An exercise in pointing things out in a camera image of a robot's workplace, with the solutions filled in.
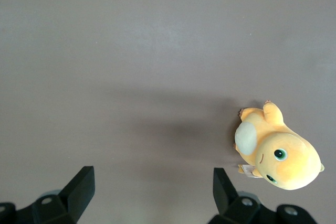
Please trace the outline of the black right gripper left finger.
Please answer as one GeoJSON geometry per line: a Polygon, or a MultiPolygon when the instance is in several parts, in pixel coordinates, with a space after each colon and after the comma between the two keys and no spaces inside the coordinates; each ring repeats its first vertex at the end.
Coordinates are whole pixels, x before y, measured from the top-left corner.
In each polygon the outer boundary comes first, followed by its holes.
{"type": "Polygon", "coordinates": [[[77,223],[95,194],[94,171],[83,167],[59,193],[44,195],[17,211],[15,223],[77,223]]]}

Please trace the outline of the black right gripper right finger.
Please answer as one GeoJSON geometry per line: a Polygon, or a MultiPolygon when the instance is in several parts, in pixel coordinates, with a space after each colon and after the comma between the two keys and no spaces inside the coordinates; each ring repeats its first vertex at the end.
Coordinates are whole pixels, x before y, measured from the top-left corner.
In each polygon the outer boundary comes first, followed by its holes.
{"type": "Polygon", "coordinates": [[[276,213],[256,195],[237,191],[223,168],[214,168],[213,198],[218,214],[209,223],[276,223],[276,213]]]}

